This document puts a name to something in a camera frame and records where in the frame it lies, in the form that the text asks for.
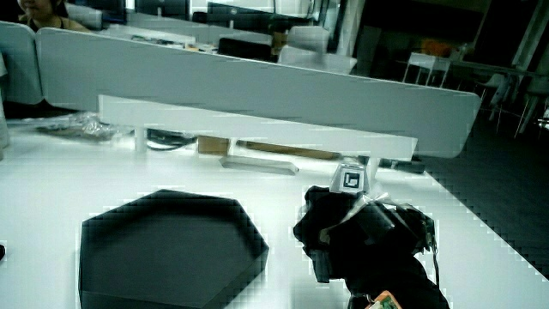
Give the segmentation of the person's right hand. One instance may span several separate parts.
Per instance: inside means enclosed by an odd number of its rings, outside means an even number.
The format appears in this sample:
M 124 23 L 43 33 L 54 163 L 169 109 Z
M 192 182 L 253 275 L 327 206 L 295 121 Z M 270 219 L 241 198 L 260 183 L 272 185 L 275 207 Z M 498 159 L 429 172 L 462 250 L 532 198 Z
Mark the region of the person's right hand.
M 432 218 L 386 192 L 367 190 L 365 168 L 341 163 L 330 186 L 305 193 L 305 214 L 293 227 L 318 282 L 341 279 L 357 264 L 380 256 L 437 253 Z

